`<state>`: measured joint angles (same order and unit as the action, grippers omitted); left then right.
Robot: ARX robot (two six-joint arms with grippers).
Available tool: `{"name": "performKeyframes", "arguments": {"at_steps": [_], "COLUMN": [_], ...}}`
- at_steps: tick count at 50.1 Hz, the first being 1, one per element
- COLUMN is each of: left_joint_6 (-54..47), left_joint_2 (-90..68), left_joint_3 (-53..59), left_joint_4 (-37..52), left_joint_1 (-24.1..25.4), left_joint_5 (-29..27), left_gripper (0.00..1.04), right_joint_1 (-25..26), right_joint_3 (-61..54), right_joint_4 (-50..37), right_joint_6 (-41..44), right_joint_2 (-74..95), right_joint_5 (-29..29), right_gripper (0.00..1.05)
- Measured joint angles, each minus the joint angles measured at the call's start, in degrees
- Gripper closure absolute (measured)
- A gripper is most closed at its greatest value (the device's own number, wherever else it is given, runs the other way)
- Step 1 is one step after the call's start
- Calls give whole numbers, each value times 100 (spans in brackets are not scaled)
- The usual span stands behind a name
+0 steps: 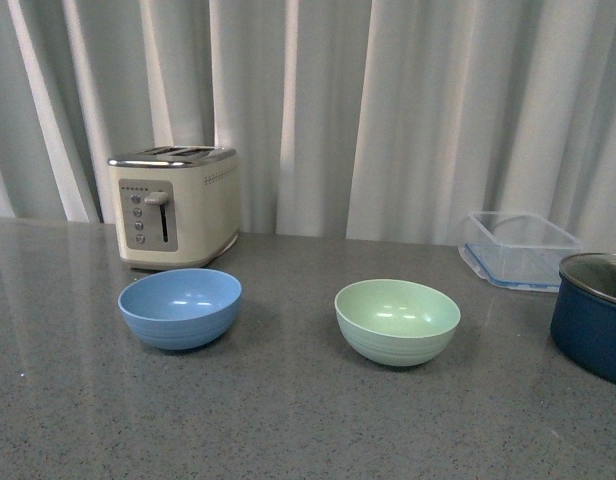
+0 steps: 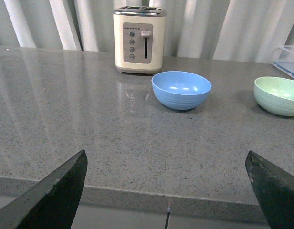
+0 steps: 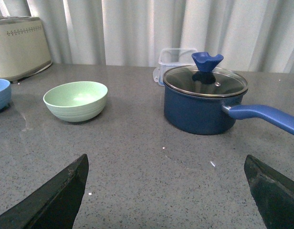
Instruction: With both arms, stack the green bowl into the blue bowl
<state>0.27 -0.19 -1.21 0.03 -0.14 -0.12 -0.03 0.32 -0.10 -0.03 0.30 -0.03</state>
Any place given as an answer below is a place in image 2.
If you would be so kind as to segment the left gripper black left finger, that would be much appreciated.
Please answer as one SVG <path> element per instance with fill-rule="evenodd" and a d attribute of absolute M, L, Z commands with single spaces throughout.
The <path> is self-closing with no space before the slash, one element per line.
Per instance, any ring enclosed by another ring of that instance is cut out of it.
<path fill-rule="evenodd" d="M 0 229 L 69 229 L 82 196 L 87 156 L 79 151 L 0 209 Z"/>

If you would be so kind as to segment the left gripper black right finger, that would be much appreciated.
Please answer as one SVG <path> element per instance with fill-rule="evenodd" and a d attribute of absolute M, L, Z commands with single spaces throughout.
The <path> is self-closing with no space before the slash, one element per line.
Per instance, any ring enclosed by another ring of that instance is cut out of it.
<path fill-rule="evenodd" d="M 246 171 L 259 206 L 272 229 L 294 229 L 294 176 L 249 151 Z"/>

